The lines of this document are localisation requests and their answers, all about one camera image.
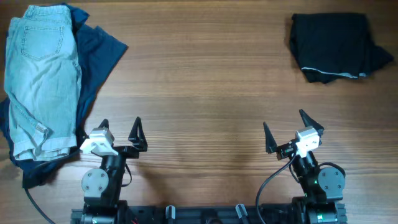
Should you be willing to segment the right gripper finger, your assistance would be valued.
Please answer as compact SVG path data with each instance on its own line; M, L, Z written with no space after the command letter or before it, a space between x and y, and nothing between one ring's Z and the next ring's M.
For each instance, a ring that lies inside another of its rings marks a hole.
M314 119L312 119L303 109L299 109L299 113L305 127L307 128L309 126L312 126L317 131L319 137L322 138L325 128Z
M277 143L266 122L263 122L263 127L266 138L266 152L272 154L277 150Z

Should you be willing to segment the light blue denim shorts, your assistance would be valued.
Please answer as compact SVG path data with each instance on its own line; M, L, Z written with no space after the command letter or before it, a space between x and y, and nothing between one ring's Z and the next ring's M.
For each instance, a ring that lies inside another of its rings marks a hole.
M4 90L15 159L51 161L76 146L81 67L68 7L29 6L11 19Z

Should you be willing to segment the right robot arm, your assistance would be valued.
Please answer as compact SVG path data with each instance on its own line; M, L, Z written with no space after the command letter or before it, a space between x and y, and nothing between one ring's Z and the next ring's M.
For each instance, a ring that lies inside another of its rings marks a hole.
M312 119L303 109L299 110L303 129L295 132L295 138L278 145L266 123L263 123L266 152L277 154L277 159L288 159L286 165L268 177L256 195L256 212L261 223L286 224L344 224L348 222L343 199L345 170L332 163L318 163L313 151L321 146L324 127ZM293 197L288 204L260 204L265 186L283 170L289 169L300 184L304 196Z

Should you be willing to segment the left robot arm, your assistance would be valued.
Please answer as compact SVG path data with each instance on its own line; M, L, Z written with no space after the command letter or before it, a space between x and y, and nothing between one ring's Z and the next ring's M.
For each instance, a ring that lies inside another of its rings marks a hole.
M136 118L127 140L131 142L130 145L115 146L109 122L104 119L83 141L80 150L85 154L99 156L101 165L84 174L81 180L84 207L81 211L73 211L72 223L137 223L127 202L119 198L121 189L128 186L123 183L124 174L131 172L126 161L139 158L139 154L146 152L148 148L139 117Z

